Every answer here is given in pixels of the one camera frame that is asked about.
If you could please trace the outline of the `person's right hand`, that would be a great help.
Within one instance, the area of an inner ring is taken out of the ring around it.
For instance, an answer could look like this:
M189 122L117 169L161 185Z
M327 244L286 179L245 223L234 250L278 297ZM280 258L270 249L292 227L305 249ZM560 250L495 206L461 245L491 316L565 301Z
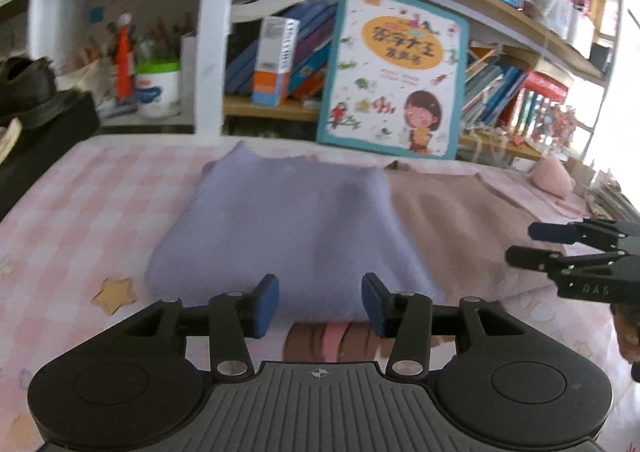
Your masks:
M639 309L614 305L612 313L620 355L629 363L637 363L640 354Z

